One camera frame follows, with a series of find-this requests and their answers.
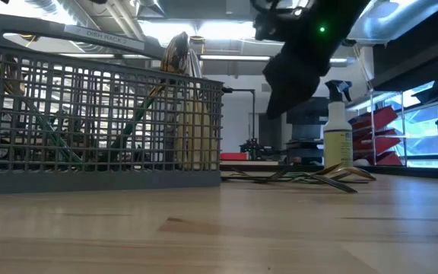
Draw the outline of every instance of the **spray bottle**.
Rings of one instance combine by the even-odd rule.
[[[324,127],[324,166],[341,164],[353,166],[353,128],[346,121],[346,109],[342,94],[351,101],[350,81],[331,80],[325,83],[329,89],[328,122]]]

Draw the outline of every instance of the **cable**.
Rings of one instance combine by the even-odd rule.
[[[33,38],[31,38],[31,41],[27,43],[26,47],[28,47],[31,44],[31,42],[35,40],[35,38],[37,38],[37,36],[33,35]]]
[[[91,3],[91,7],[97,15],[102,15],[104,12],[107,11],[107,8],[104,8],[103,11],[97,11],[95,3]]]

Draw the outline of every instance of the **yellow cable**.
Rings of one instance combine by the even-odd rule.
[[[33,38],[31,38],[31,41],[27,43],[26,47],[28,47],[31,44],[31,42],[33,42],[35,40],[35,37],[37,37],[37,36],[33,35]]]

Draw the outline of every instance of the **black equipment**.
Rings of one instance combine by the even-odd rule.
[[[255,38],[285,42],[263,70],[271,86],[267,115],[274,119],[312,97],[370,0],[311,0],[306,8],[277,8],[280,0],[267,0],[271,6],[265,8],[250,1],[259,12]]]
[[[242,153],[248,153],[250,161],[266,161],[268,156],[279,154],[275,148],[258,144],[256,138],[246,140],[246,143],[240,145]]]

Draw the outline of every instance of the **table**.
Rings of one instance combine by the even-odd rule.
[[[0,195],[0,273],[438,273],[438,180]]]

